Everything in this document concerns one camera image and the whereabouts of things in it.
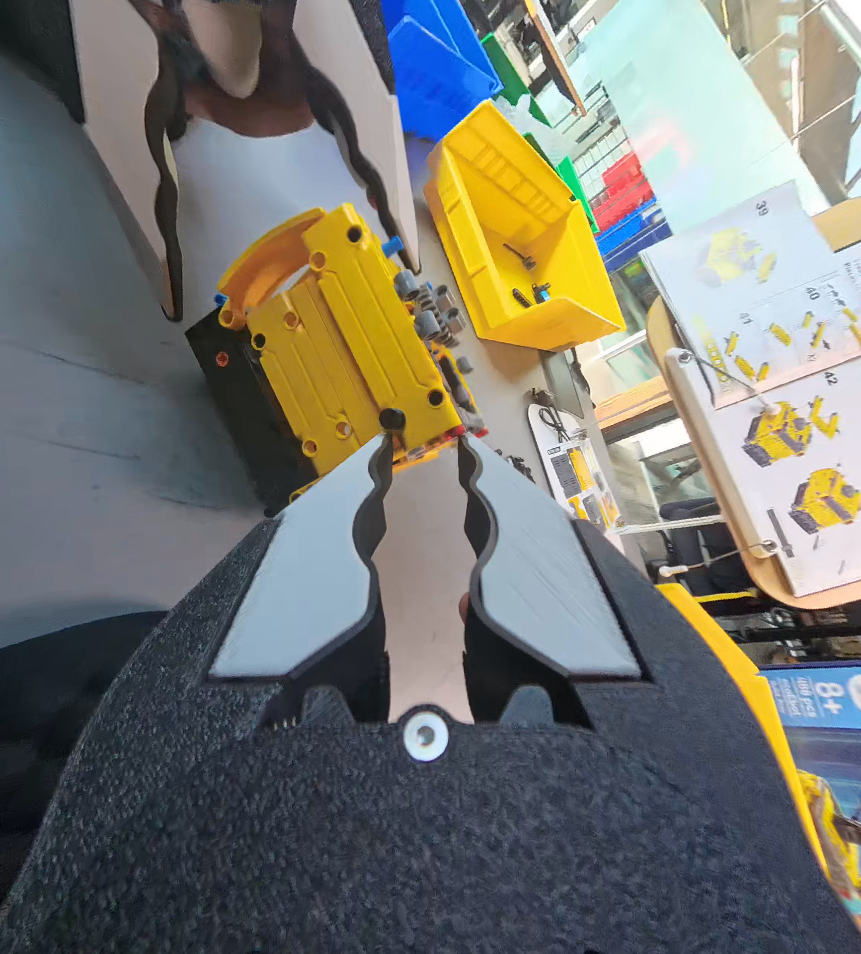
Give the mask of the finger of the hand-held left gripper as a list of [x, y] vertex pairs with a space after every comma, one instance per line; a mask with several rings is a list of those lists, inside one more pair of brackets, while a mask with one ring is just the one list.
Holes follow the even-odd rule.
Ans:
[[167, 320], [183, 318], [177, 183], [166, 128], [174, 69], [138, 2], [71, 1], [84, 130]]
[[312, 114], [338, 145], [403, 265], [422, 270], [420, 236], [381, 1], [297, 1], [292, 28]]

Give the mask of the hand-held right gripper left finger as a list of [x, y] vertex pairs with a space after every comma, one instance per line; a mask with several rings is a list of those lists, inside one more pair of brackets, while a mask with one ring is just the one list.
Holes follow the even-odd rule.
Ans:
[[303, 717], [317, 688], [358, 722], [389, 718], [389, 655], [373, 557], [387, 531], [392, 440], [371, 439], [272, 520], [264, 554], [209, 664], [215, 684], [277, 688], [271, 722]]

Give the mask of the lego instruction booklet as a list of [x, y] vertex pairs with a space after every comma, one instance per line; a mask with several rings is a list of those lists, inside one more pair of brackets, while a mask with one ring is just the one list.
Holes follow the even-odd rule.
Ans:
[[788, 183], [643, 254], [683, 337], [673, 364], [696, 352], [779, 408], [677, 364], [794, 595], [861, 580], [861, 301], [837, 253]]

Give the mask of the metal page holder clip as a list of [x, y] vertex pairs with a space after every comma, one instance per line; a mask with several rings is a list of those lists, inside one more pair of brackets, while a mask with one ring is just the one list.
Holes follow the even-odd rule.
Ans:
[[737, 384], [744, 391], [748, 392], [753, 399], [758, 401], [764, 413], [769, 416], [775, 415], [779, 411], [778, 406], [768, 399], [765, 396], [765, 393], [759, 390], [755, 384], [737, 375], [734, 375], [731, 371], [724, 367], [713, 364], [708, 359], [703, 359], [696, 352], [682, 349], [676, 358], [676, 362], [677, 364], [697, 364], [703, 369], [707, 369], [711, 374], [722, 379], [723, 381]]

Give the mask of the wooden top office desk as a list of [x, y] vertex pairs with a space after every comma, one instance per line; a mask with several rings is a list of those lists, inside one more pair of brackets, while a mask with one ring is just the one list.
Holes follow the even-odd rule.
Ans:
[[580, 117], [587, 116], [588, 111], [585, 104], [567, 70], [563, 56], [556, 46], [555, 34], [551, 30], [551, 24], [542, 3], [539, 1], [524, 1], [523, 3], [539, 36], [543, 63], [550, 78], [558, 91], [570, 102], [572, 112]]

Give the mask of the yellow lego vehicle model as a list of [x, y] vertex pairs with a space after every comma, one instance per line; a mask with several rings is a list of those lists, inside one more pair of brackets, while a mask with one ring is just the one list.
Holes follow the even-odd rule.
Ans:
[[[307, 298], [299, 288], [295, 299], [292, 286], [306, 271], [301, 232], [308, 211], [252, 243], [222, 276], [215, 309], [186, 332], [267, 518], [362, 448], [338, 459], [337, 399], [329, 386], [310, 382], [306, 367], [307, 359], [316, 364], [314, 344], [323, 337], [320, 330], [308, 337], [294, 311]], [[448, 286], [421, 282], [398, 264], [399, 238], [376, 237], [386, 257], [428, 288], [430, 304], [449, 317], [459, 339], [466, 323]]]

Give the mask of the lego sticker sheet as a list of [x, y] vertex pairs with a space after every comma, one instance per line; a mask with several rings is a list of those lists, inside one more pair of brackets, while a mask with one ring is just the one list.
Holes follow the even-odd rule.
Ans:
[[622, 518], [615, 495], [589, 440], [557, 444], [542, 455], [552, 494], [571, 517], [604, 534], [619, 529]]

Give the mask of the blue plastic storage bin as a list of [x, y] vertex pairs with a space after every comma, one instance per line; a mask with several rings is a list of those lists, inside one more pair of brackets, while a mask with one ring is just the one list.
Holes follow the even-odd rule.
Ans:
[[405, 133], [436, 143], [504, 86], [459, 1], [384, 1]]

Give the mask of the lego set box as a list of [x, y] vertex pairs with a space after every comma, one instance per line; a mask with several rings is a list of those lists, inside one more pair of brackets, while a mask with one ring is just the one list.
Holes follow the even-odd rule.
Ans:
[[827, 876], [861, 932], [861, 662], [767, 667]]

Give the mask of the stack of coloured crates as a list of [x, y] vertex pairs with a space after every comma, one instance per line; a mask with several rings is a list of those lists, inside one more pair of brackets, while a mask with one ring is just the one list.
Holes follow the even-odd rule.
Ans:
[[591, 209], [596, 246], [611, 273], [673, 231], [634, 151], [610, 166], [602, 181], [604, 187], [591, 200]]

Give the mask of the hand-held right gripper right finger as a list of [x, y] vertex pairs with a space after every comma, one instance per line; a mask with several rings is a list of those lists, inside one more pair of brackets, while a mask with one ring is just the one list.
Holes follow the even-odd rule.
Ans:
[[475, 563], [464, 675], [473, 720], [495, 723], [520, 690], [548, 717], [590, 723], [584, 686], [642, 684], [642, 663], [578, 522], [481, 439], [459, 441], [464, 521]]

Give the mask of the clear bubble wrap sheet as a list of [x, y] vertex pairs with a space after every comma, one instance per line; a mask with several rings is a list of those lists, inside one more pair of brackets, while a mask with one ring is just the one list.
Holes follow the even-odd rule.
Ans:
[[508, 120], [510, 126], [521, 136], [527, 135], [533, 138], [547, 137], [553, 132], [553, 128], [545, 122], [545, 116], [540, 108], [536, 108], [536, 113], [532, 112], [534, 106], [532, 94], [525, 91], [515, 103], [511, 103], [504, 95], [498, 94], [493, 98], [498, 111]]

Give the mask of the yellow plastic storage bin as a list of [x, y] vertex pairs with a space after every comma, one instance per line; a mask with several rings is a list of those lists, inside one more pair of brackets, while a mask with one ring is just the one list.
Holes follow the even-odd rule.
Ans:
[[655, 589], [659, 590], [675, 610], [696, 630], [733, 679], [734, 684], [738, 686], [768, 739], [794, 801], [794, 807], [807, 840], [822, 873], [827, 876], [829, 872], [826, 856], [819, 841], [817, 827], [808, 806], [768, 681], [760, 674], [758, 667], [747, 657], [744, 651], [735, 644], [734, 640], [723, 631], [722, 627], [710, 617], [683, 586], [666, 583], [656, 585]]
[[[427, 164], [424, 196], [480, 339], [557, 352], [625, 329], [583, 208], [494, 101], [444, 136]], [[503, 242], [536, 268], [528, 272]], [[550, 283], [548, 302], [533, 303], [534, 282]], [[514, 300], [513, 287], [532, 308]]]

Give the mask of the white flat board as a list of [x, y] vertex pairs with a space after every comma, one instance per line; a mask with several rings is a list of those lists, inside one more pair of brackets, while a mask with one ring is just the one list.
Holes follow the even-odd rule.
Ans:
[[[555, 409], [551, 409], [551, 408], [542, 406], [539, 403], [534, 402], [528, 408], [528, 421], [529, 421], [529, 426], [532, 433], [532, 438], [536, 446], [541, 467], [544, 471], [544, 475], [546, 477], [547, 483], [548, 483], [548, 479], [547, 479], [548, 468], [543, 461], [542, 453], [544, 451], [549, 449], [551, 446], [567, 443], [570, 441], [574, 442], [574, 441], [578, 441], [582, 439], [587, 439], [591, 442], [589, 433], [583, 425], [584, 424], [583, 420], [579, 420], [567, 414], [567, 412], [565, 411], [559, 412]], [[602, 467], [601, 458], [596, 453], [595, 447], [593, 446], [592, 442], [591, 442], [591, 446], [593, 447], [595, 455], [597, 459], [599, 460], [599, 463], [601, 464], [601, 467]], [[605, 478], [608, 481], [611, 490], [613, 491], [610, 481], [608, 480], [606, 476]], [[548, 489], [550, 494], [553, 496], [549, 483], [548, 483]], [[612, 534], [605, 534], [605, 535], [607, 535], [611, 539], [615, 539], [624, 527], [623, 519], [621, 519], [620, 523], [621, 523], [621, 526], [619, 527], [617, 531], [615, 531]]]

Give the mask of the person's left hand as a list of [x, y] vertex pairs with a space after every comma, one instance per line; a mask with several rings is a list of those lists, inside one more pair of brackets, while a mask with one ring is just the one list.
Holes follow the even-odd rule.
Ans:
[[181, 2], [203, 70], [185, 109], [237, 135], [283, 137], [313, 124], [293, 20], [296, 2]]

